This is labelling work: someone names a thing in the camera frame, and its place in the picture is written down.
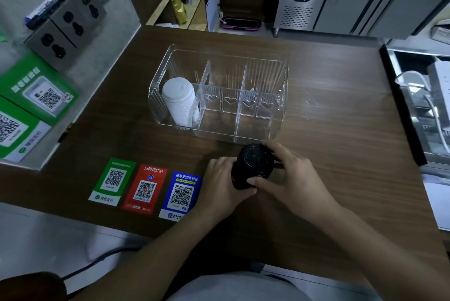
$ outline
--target qr code sign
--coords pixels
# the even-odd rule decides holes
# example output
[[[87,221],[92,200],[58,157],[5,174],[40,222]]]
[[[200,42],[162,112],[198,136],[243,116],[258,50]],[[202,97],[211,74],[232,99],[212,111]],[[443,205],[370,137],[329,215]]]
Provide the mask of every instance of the qr code sign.
[[[28,126],[13,117],[0,114],[0,146],[8,147]]]
[[[193,191],[192,186],[175,184],[167,207],[176,210],[188,210]]]
[[[136,190],[133,199],[140,200],[141,202],[149,203],[152,199],[153,192],[155,191],[156,183],[150,181],[141,180]]]
[[[120,168],[110,168],[100,188],[103,190],[117,192],[123,178],[125,178],[126,173],[126,170],[121,170]]]
[[[53,109],[61,101],[61,96],[52,88],[49,88],[44,94],[39,97],[39,101],[45,104],[48,108]]]

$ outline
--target white paper cup stack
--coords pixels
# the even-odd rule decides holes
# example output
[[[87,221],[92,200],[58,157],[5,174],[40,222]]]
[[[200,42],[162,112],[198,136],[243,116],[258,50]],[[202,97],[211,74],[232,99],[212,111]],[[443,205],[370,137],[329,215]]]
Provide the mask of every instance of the white paper cup stack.
[[[197,120],[200,116],[198,108],[194,109],[194,115],[190,113],[195,91],[191,82],[183,77],[171,78],[164,84],[162,99],[177,126],[192,127],[192,120]]]

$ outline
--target hand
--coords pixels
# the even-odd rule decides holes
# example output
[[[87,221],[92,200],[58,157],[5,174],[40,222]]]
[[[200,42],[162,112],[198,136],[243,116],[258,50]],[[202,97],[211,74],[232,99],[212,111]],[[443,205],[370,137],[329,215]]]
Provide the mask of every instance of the hand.
[[[236,160],[235,157],[222,156],[217,160],[212,159],[206,169],[194,210],[202,213],[203,217],[212,219],[214,225],[227,218],[242,201],[257,192],[256,188],[234,188],[231,168]]]
[[[286,173],[282,184],[274,184],[261,177],[247,179],[251,185],[265,190],[286,205],[292,213],[319,226],[321,220],[339,204],[323,184],[311,162],[297,157],[283,145],[264,142],[283,163]]]

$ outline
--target black cable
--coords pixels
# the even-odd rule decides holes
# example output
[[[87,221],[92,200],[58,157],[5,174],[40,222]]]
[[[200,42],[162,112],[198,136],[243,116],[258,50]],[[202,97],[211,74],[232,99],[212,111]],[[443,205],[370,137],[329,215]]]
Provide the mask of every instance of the black cable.
[[[74,271],[73,273],[70,273],[69,275],[66,275],[64,277],[61,278],[62,281],[65,281],[75,275],[78,275],[79,273],[82,273],[83,271],[93,267],[94,265],[96,265],[97,263],[103,261],[105,258],[110,257],[112,255],[118,254],[118,253],[123,253],[123,252],[138,252],[140,250],[140,248],[120,248],[120,249],[115,249],[115,250],[111,250],[107,253],[104,253],[103,255],[99,256],[97,259],[95,259],[91,264],[88,264],[86,267],[78,269],[76,271]]]

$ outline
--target green sticker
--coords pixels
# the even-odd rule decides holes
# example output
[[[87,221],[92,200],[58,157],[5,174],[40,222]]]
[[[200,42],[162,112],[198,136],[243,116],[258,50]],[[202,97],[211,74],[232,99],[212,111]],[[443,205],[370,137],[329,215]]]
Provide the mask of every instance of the green sticker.
[[[135,166],[135,162],[111,158],[89,200],[117,206]]]

